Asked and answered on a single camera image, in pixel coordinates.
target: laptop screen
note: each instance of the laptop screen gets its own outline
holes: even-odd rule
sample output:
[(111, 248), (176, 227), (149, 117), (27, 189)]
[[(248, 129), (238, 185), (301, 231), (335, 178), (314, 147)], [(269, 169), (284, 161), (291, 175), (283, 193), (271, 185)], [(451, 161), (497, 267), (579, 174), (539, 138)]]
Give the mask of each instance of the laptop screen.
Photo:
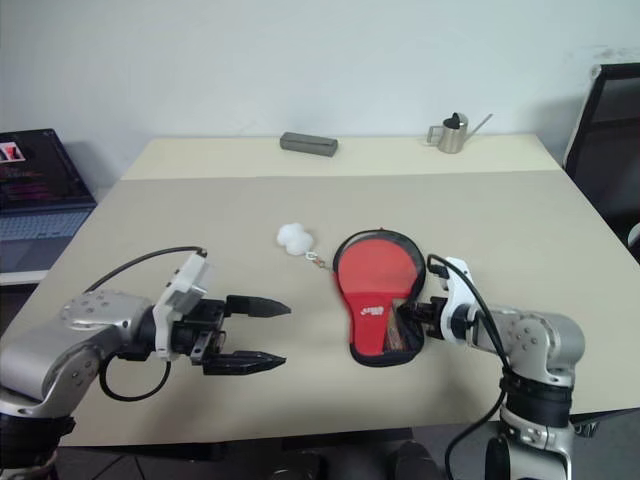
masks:
[(95, 205), (55, 131), (0, 133), (0, 208)]

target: white wall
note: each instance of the white wall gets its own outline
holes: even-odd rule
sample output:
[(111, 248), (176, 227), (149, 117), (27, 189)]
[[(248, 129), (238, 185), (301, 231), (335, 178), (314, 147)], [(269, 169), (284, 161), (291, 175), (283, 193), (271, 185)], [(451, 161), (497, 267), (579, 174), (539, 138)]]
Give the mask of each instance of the white wall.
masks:
[(418, 134), (453, 110), (563, 152), (638, 0), (0, 0), (0, 125), (92, 187), (157, 135)]

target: black cable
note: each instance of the black cable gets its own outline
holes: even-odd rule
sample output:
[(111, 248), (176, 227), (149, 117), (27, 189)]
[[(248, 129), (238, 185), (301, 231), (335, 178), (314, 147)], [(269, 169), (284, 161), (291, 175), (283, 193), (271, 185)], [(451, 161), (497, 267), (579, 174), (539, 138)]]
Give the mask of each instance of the black cable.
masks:
[[(166, 255), (168, 253), (192, 252), (192, 251), (196, 252), (198, 255), (200, 255), (202, 257), (206, 257), (207, 256), (207, 251), (204, 248), (196, 247), (196, 246), (192, 246), (192, 245), (184, 246), (184, 247), (164, 248), (162, 250), (156, 250), (154, 252), (146, 253), (146, 254), (141, 255), (141, 256), (139, 256), (137, 258), (134, 258), (133, 260), (130, 260), (129, 262), (127, 262), (127, 263), (125, 263), (123, 265), (120, 265), (118, 268), (116, 268), (114, 270), (111, 270), (109, 273), (107, 273), (106, 275), (101, 277), (98, 281), (96, 281), (93, 284), (91, 284), (91, 286), (89, 288), (87, 288), (84, 291), (84, 293), (93, 292), (94, 290), (96, 290), (97, 288), (102, 286), (105, 282), (111, 280), (116, 275), (124, 272), (126, 269), (131, 268), (134, 265), (137, 265), (139, 263), (142, 263), (145, 260), (149, 260), (150, 258), (159, 257), (160, 255)], [(109, 355), (105, 359), (105, 361), (102, 364), (102, 366), (100, 367), (100, 373), (99, 373), (100, 388), (102, 388), (102, 391), (104, 392), (104, 394), (107, 397), (112, 398), (113, 400), (118, 400), (120, 402), (138, 402), (140, 400), (144, 400), (145, 398), (149, 398), (152, 395), (155, 395), (156, 393), (158, 393), (160, 391), (160, 389), (162, 387), (164, 387), (164, 384), (167, 383), (167, 380), (169, 379), (169, 373), (171, 373), (171, 362), (167, 362), (166, 363), (165, 369), (164, 369), (164, 375), (162, 376), (162, 380), (160, 380), (160, 383), (158, 384), (158, 386), (155, 387), (150, 392), (147, 392), (144, 395), (137, 395), (137, 396), (134, 396), (134, 397), (126, 397), (124, 395), (119, 395), (119, 394), (115, 393), (113, 390), (111, 390), (111, 388), (109, 387), (109, 384), (107, 383), (107, 368), (109, 367), (109, 364), (111, 363), (111, 360), (113, 360), (113, 358), (116, 355), (117, 355), (116, 352), (114, 352), (111, 355)]]
[(142, 480), (147, 480), (147, 477), (144, 475), (144, 471), (142, 470), (142, 467), (140, 466), (140, 460), (138, 459), (138, 457), (133, 457), (133, 461), (136, 462), (136, 468), (138, 469), (138, 473), (140, 474), (140, 478)]
[(156, 250), (155, 252), (150, 252), (138, 258), (134, 258), (133, 260), (125, 263), (124, 265), (120, 265), (115, 270), (111, 270), (105, 276), (100, 278), (97, 282), (94, 282), (89, 288), (87, 288), (84, 291), (84, 293), (94, 291), (96, 288), (99, 288), (100, 286), (102, 286), (103, 283), (111, 280), (116, 275), (124, 272), (126, 269), (130, 267), (133, 267), (134, 265), (137, 265), (138, 263), (144, 262), (145, 260), (149, 260), (150, 258), (153, 258), (153, 257), (159, 257), (160, 255), (166, 255), (167, 253), (176, 253), (176, 252), (196, 252), (198, 253), (198, 255), (202, 257), (207, 256), (207, 251), (204, 248), (195, 247), (195, 246), (172, 247), (172, 248), (165, 248), (162, 250)]
[(160, 389), (164, 387), (164, 384), (167, 383), (167, 380), (169, 379), (169, 373), (171, 373), (171, 362), (165, 363), (164, 374), (162, 375), (162, 379), (160, 380), (160, 383), (158, 383), (158, 385), (153, 390), (150, 390), (149, 392), (144, 393), (142, 395), (136, 395), (134, 397), (126, 397), (124, 395), (120, 395), (114, 392), (113, 390), (111, 390), (111, 388), (107, 384), (107, 369), (109, 368), (109, 364), (111, 363), (111, 360), (113, 360), (116, 357), (116, 355), (117, 353), (114, 352), (105, 359), (104, 363), (100, 367), (100, 373), (98, 375), (98, 378), (100, 381), (100, 388), (102, 388), (102, 391), (107, 397), (112, 398), (113, 400), (118, 400), (119, 402), (139, 402), (140, 400), (144, 400), (158, 393)]
[(115, 460), (112, 460), (111, 462), (109, 462), (106, 467), (104, 467), (97, 474), (95, 474), (93, 477), (91, 477), (91, 480), (96, 480), (98, 477), (101, 477), (103, 473), (105, 473), (107, 470), (109, 470), (111, 467), (113, 467), (116, 463), (118, 463), (123, 458), (124, 458), (124, 455), (120, 455)]
[(448, 480), (455, 480), (453, 478), (453, 474), (451, 473), (451, 453), (453, 452), (453, 449), (465, 437), (467, 437), (468, 435), (471, 435), (474, 431), (476, 431), (482, 425), (484, 425), (489, 420), (491, 420), (491, 417), (495, 415), (495, 413), (498, 411), (498, 409), (502, 405), (502, 402), (504, 402), (505, 396), (506, 396), (506, 392), (504, 390), (501, 390), (500, 395), (498, 396), (498, 400), (496, 400), (496, 403), (493, 404), (493, 407), (491, 407), (491, 410), (489, 410), (480, 420), (469, 425), (462, 432), (460, 432), (453, 440), (451, 440), (451, 442), (447, 446), (447, 450), (444, 452), (444, 469), (447, 473)]
[[(480, 315), (480, 321), (482, 322), (485, 330), (487, 331), (487, 335), (489, 336), (489, 339), (493, 344), (493, 348), (495, 348), (496, 350), (496, 354), (500, 357), (500, 361), (502, 362), (504, 370), (511, 371), (511, 367), (509, 366), (509, 359), (507, 358), (507, 354), (504, 351), (504, 346), (502, 345), (502, 339), (500, 338), (500, 333), (498, 332), (498, 327), (496, 326), (496, 322), (493, 318), (493, 315), (491, 314), (491, 310), (485, 303), (484, 299), (482, 298), (482, 295), (480, 295), (480, 292), (475, 287), (473, 282), (469, 280), (469, 277), (465, 275), (466, 272), (462, 272), (454, 264), (442, 258), (441, 256), (435, 255), (435, 254), (430, 254), (427, 256), (427, 269), (429, 271), (431, 271), (430, 267), (431, 267), (432, 260), (436, 260), (437, 262), (441, 263), (442, 265), (450, 269), (452, 272), (454, 272), (458, 277), (460, 277), (460, 279), (464, 282), (464, 284), (469, 288), (474, 298), (478, 302), (478, 305), (480, 305), (480, 309), (482, 310), (482, 313), (483, 313), (483, 315)], [(493, 407), (491, 407), (491, 410), (489, 410), (482, 418), (480, 418), (476, 422), (469, 425), (462, 432), (460, 432), (460, 434), (458, 434), (453, 440), (451, 440), (444, 454), (444, 466), (445, 466), (445, 471), (447, 473), (447, 478), (449, 480), (454, 480), (453, 474), (451, 473), (451, 454), (453, 452), (453, 449), (456, 447), (456, 445), (458, 445), (458, 443), (464, 440), (464, 438), (472, 434), (474, 431), (476, 431), (478, 428), (480, 428), (482, 425), (488, 422), (491, 419), (491, 417), (493, 417), (493, 415), (495, 415), (495, 413), (498, 411), (498, 409), (502, 405), (502, 402), (504, 402), (505, 396), (506, 396), (506, 392), (501, 389), (500, 395), (498, 396), (498, 400), (496, 400), (496, 403), (493, 405)]]
[(484, 314), (484, 315), (480, 315), (480, 321), (484, 325), (484, 328), (487, 331), (487, 335), (489, 335), (489, 338), (491, 339), (491, 343), (493, 344), (493, 347), (496, 349), (496, 354), (500, 357), (500, 360), (502, 361), (502, 366), (507, 371), (510, 371), (511, 367), (509, 367), (509, 359), (507, 358), (507, 354), (504, 351), (502, 340), (500, 339), (500, 334), (498, 333), (498, 327), (496, 327), (496, 322), (493, 319), (491, 310), (483, 300), (482, 295), (480, 295), (480, 292), (478, 291), (478, 289), (475, 287), (473, 282), (469, 280), (469, 278), (458, 267), (456, 267), (453, 263), (449, 262), (448, 260), (442, 258), (439, 255), (435, 255), (432, 253), (427, 256), (427, 269), (429, 271), (431, 271), (430, 269), (431, 260), (436, 260), (437, 262), (443, 264), (448, 269), (452, 270), (458, 277), (460, 277), (460, 280), (462, 280), (465, 283), (465, 285), (469, 288), (469, 290), (471, 290), (471, 293), (473, 294), (476, 301), (478, 302), (478, 305), (480, 305), (482, 313)]

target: laptop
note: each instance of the laptop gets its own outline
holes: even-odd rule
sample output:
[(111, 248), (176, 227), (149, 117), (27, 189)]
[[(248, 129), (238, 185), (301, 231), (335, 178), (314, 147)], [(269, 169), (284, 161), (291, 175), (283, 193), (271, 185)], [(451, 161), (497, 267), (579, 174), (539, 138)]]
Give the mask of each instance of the laptop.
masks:
[(0, 133), (0, 273), (48, 270), (95, 206), (53, 129)]

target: beige table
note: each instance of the beige table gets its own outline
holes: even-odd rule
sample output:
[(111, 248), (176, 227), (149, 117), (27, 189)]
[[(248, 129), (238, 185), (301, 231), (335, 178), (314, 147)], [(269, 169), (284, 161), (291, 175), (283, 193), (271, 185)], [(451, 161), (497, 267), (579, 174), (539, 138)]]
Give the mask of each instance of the beige table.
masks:
[[(227, 320), (226, 351), (263, 350), (287, 363), (248, 377), (203, 377), (181, 359), (165, 389), (137, 404), (112, 401), (93, 385), (66, 445), (468, 422), (486, 411), (499, 378), (499, 362), (489, 354), (428, 341), (407, 365), (356, 363), (331, 275), (275, 243), (280, 225), (292, 221), (313, 231), (315, 249), (327, 259), (348, 235), (373, 227), (407, 234), (425, 254), (464, 258), (488, 302), (561, 312), (582, 326), (587, 348), (574, 413), (640, 406), (640, 268), (535, 137), (478, 137), (459, 157), (415, 139), (345, 138), (332, 159), (282, 152), (276, 142), (152, 142), (7, 338), (47, 321), (65, 300), (132, 257), (199, 244), (215, 266), (211, 297), (260, 295), (293, 309), (273, 319)], [(179, 168), (172, 161), (178, 152)], [(373, 176), (361, 176), (370, 165)], [(250, 178), (251, 172), (267, 178)], [(149, 261), (110, 286), (156, 299), (183, 258)], [(162, 370), (155, 360), (113, 367), (113, 386), (125, 394), (146, 391)]]

